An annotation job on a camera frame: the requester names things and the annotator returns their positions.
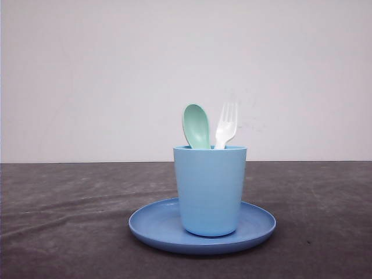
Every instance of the blue plate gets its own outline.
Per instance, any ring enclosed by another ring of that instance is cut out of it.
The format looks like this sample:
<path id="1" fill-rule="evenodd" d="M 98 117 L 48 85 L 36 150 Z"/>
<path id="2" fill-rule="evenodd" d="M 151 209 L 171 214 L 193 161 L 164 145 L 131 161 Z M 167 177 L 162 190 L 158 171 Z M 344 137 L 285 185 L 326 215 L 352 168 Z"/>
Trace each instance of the blue plate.
<path id="1" fill-rule="evenodd" d="M 275 226 L 276 220 L 269 212 L 242 202 L 235 232 L 222 237 L 201 237 L 182 227 L 178 198 L 146 205 L 129 218 L 130 230 L 140 241 L 161 250 L 193 255 L 223 254 L 251 248 L 268 239 Z"/>

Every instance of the white backdrop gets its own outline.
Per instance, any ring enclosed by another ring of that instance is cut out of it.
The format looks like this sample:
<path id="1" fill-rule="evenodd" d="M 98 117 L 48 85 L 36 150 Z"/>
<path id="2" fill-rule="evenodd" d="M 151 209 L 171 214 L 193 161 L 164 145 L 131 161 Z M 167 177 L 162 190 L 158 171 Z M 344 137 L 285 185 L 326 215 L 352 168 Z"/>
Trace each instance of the white backdrop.
<path id="1" fill-rule="evenodd" d="M 372 160 L 372 1 L 2 1 L 2 162 L 173 160 L 240 103 L 248 160 Z"/>

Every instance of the white fork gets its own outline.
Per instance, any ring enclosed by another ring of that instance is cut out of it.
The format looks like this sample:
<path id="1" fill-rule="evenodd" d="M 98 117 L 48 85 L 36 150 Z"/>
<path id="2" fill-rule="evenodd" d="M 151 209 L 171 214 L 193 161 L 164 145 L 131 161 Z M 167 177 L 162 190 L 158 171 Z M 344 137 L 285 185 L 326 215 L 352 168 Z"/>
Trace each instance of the white fork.
<path id="1" fill-rule="evenodd" d="M 225 149 L 226 143 L 234 138 L 238 127 L 238 104 L 224 103 L 216 131 L 215 149 Z"/>

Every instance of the mint green spoon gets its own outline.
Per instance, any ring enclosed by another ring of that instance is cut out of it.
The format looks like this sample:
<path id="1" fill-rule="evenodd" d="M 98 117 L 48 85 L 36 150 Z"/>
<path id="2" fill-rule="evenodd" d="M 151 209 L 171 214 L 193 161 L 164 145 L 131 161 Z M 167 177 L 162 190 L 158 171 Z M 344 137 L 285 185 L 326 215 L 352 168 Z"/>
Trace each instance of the mint green spoon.
<path id="1" fill-rule="evenodd" d="M 210 149 L 208 118 L 200 106 L 194 103 L 188 105 L 185 108 L 182 123 L 186 140 L 191 148 Z"/>

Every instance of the blue cup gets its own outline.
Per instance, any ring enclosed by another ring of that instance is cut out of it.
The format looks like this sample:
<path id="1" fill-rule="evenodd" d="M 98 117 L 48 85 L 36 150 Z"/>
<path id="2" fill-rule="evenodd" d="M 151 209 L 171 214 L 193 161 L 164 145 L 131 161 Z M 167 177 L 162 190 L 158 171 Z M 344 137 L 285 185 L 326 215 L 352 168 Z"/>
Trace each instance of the blue cup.
<path id="1" fill-rule="evenodd" d="M 246 147 L 173 148 L 183 227 L 218 237 L 237 229 L 244 184 Z"/>

